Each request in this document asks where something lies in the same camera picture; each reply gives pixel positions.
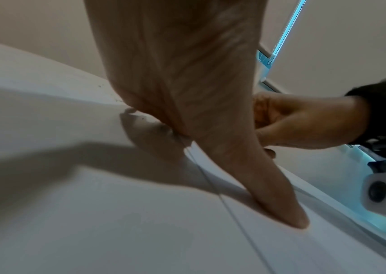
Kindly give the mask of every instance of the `hand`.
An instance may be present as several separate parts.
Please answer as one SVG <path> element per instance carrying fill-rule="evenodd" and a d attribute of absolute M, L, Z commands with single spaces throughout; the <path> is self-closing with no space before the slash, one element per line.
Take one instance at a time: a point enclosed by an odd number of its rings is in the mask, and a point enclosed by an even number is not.
<path fill-rule="evenodd" d="M 107 77 L 130 106 L 189 135 L 271 214 L 308 218 L 254 132 L 264 0 L 86 0 Z"/>
<path fill-rule="evenodd" d="M 363 134 L 370 107 L 361 97 L 308 98 L 261 92 L 253 98 L 256 134 L 263 147 L 325 149 Z"/>

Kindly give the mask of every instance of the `beige wall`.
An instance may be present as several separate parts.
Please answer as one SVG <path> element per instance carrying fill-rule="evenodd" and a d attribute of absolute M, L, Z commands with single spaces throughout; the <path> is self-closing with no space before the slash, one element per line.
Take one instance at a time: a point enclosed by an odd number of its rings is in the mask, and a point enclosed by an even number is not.
<path fill-rule="evenodd" d="M 0 43 L 105 76 L 83 0 L 0 0 Z"/>

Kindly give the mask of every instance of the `black knob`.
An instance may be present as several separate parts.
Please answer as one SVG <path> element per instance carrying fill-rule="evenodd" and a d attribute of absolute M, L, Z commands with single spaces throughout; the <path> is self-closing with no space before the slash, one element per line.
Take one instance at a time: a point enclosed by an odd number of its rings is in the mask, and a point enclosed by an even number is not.
<path fill-rule="evenodd" d="M 380 203 L 386 198 L 386 183 L 376 181 L 369 187 L 369 198 L 375 203 Z"/>

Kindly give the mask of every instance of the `human hand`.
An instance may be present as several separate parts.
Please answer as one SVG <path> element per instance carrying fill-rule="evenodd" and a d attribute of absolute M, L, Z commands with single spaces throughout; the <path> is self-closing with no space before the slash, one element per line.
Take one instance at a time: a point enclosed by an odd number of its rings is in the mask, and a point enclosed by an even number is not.
<path fill-rule="evenodd" d="M 86 0 L 107 77 L 130 106 L 189 135 L 271 214 L 308 218 L 254 132 L 264 0 Z"/>
<path fill-rule="evenodd" d="M 263 147 L 325 149 L 363 134 L 370 107 L 361 97 L 308 98 L 273 92 L 253 97 L 256 134 Z"/>

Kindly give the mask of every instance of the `blue light strip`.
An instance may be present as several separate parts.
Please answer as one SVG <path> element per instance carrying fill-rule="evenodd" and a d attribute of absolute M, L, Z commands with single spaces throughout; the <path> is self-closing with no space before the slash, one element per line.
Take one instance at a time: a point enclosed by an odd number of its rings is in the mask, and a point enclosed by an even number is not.
<path fill-rule="evenodd" d="M 288 37 L 289 31 L 291 31 L 292 26 L 294 25 L 295 21 L 298 18 L 298 15 L 301 12 L 301 9 L 303 8 L 304 4 L 306 3 L 306 0 L 301 0 L 298 3 L 297 8 L 295 9 L 294 13 L 292 14 L 291 20 L 289 20 L 289 23 L 286 25 L 285 31 L 283 32 L 282 36 L 280 37 L 279 42 L 275 46 L 273 53 L 271 55 L 271 58 L 268 60 L 267 66 L 271 66 L 276 59 L 277 54 L 279 54 L 280 49 L 282 48 L 283 43 L 285 42 L 286 38 Z"/>

